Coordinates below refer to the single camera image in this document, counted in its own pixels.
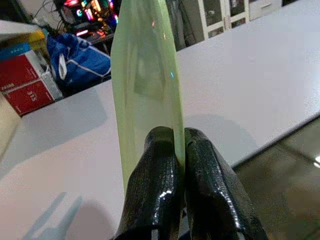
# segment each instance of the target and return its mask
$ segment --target green plastic sheet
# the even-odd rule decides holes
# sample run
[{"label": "green plastic sheet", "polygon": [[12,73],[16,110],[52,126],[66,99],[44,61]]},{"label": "green plastic sheet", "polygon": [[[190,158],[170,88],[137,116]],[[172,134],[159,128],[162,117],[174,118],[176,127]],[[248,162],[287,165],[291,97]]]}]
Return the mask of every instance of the green plastic sheet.
[{"label": "green plastic sheet", "polygon": [[125,191],[155,127],[173,129],[175,154],[184,168],[179,72],[165,0],[122,0],[111,71]]}]

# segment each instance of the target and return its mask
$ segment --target cabinet drawer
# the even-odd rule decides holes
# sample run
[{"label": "cabinet drawer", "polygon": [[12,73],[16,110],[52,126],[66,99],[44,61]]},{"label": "cabinet drawer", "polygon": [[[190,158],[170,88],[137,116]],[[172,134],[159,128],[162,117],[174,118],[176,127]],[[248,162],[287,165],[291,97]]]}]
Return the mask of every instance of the cabinet drawer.
[{"label": "cabinet drawer", "polygon": [[280,9],[282,0],[256,0],[249,4],[250,20],[270,14],[271,12]]}]

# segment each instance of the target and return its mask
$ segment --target blue bag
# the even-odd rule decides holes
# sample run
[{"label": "blue bag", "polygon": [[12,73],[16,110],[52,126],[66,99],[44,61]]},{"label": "blue bag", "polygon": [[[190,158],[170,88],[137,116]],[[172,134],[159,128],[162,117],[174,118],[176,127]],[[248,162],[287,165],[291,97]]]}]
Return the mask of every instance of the blue bag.
[{"label": "blue bag", "polygon": [[110,74],[110,57],[88,41],[65,33],[56,39],[47,36],[52,74],[66,89],[83,89]]}]

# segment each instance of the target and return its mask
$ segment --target red box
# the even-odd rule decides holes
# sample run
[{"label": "red box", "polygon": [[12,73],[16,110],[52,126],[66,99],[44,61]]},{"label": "red box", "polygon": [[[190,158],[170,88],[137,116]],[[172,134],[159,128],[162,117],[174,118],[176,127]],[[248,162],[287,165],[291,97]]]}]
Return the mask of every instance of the red box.
[{"label": "red box", "polygon": [[8,91],[37,80],[43,69],[34,51],[0,62],[0,91]]},{"label": "red box", "polygon": [[3,94],[20,116],[54,102],[41,80],[30,82]]}]

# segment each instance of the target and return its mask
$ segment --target white table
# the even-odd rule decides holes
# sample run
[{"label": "white table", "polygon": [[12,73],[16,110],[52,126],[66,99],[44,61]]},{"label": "white table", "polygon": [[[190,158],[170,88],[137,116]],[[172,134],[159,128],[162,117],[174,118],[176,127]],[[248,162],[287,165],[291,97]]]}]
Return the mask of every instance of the white table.
[{"label": "white table", "polygon": [[[317,0],[301,0],[178,53],[185,125],[230,165],[319,114],[319,16]],[[0,193],[1,239],[115,233],[124,192],[110,81],[23,118]]]}]

